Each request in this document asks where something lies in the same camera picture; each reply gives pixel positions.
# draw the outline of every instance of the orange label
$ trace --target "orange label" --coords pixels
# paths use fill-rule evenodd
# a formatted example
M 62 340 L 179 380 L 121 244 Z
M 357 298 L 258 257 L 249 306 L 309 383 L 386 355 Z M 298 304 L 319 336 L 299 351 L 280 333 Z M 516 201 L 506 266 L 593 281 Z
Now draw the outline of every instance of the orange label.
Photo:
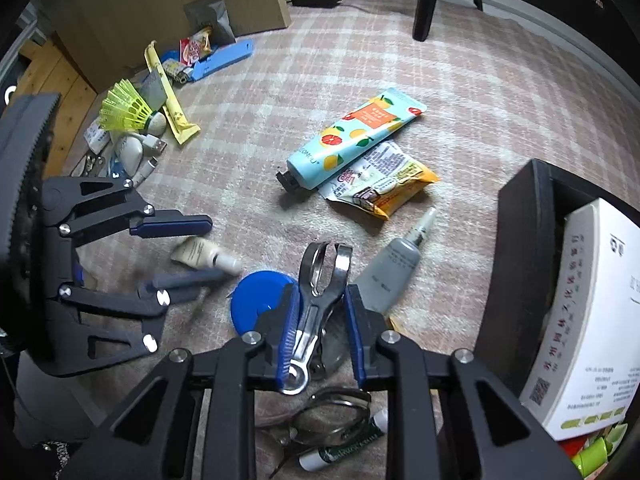
M 379 128 L 383 124 L 393 121 L 396 118 L 395 115 L 385 112 L 375 103 L 351 112 L 351 115 L 365 123 L 369 128 Z

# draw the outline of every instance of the light blue tube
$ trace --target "light blue tube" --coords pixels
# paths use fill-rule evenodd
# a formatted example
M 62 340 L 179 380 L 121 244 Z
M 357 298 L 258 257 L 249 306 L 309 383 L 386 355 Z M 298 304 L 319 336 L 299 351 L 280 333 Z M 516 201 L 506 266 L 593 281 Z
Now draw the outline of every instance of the light blue tube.
M 313 189 L 425 111 L 421 102 L 389 88 L 289 155 L 289 171 L 276 177 L 289 192 Z

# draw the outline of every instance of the red snack wrapper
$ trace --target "red snack wrapper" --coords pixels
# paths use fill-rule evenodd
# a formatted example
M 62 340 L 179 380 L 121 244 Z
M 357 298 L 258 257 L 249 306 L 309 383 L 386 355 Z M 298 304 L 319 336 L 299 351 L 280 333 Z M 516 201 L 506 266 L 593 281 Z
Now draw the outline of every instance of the red snack wrapper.
M 211 27 L 205 27 L 190 38 L 180 40 L 180 62 L 183 65 L 191 66 L 212 53 L 209 43 L 211 32 Z

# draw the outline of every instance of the gray squeeze tube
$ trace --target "gray squeeze tube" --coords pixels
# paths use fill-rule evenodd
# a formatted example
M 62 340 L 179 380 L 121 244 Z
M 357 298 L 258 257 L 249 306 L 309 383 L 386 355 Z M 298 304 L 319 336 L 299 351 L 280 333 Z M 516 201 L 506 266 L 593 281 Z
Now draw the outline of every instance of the gray squeeze tube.
M 404 238 L 391 240 L 354 280 L 367 310 L 384 314 L 396 304 L 420 261 L 419 247 L 435 216 L 436 208 L 427 209 Z
M 369 419 L 369 423 L 363 428 L 355 442 L 346 446 L 318 447 L 300 455 L 298 461 L 305 471 L 318 471 L 379 439 L 388 431 L 388 424 L 389 414 L 384 408 Z

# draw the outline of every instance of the blue gripper pad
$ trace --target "blue gripper pad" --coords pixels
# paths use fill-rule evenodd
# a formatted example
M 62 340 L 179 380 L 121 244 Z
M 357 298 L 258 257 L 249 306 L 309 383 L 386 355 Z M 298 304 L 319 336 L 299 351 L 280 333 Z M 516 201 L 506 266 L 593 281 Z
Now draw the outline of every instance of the blue gripper pad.
M 300 320 L 300 288 L 293 284 L 289 298 L 289 310 L 282 327 L 282 337 L 278 345 L 278 364 L 276 371 L 276 384 L 284 388 L 285 380 L 289 375 L 289 365 L 296 344 L 296 329 Z
M 355 287 L 355 295 L 352 296 L 351 291 Z M 347 336 L 349 337 L 349 349 L 351 351 L 351 366 L 353 367 L 353 376 L 358 382 L 358 387 L 362 387 L 366 378 L 364 370 L 364 349 L 362 347 L 362 337 L 358 329 L 358 319 L 356 316 L 356 308 L 354 301 L 359 301 L 360 293 L 357 285 L 348 285 L 344 289 L 344 315 L 346 316 Z

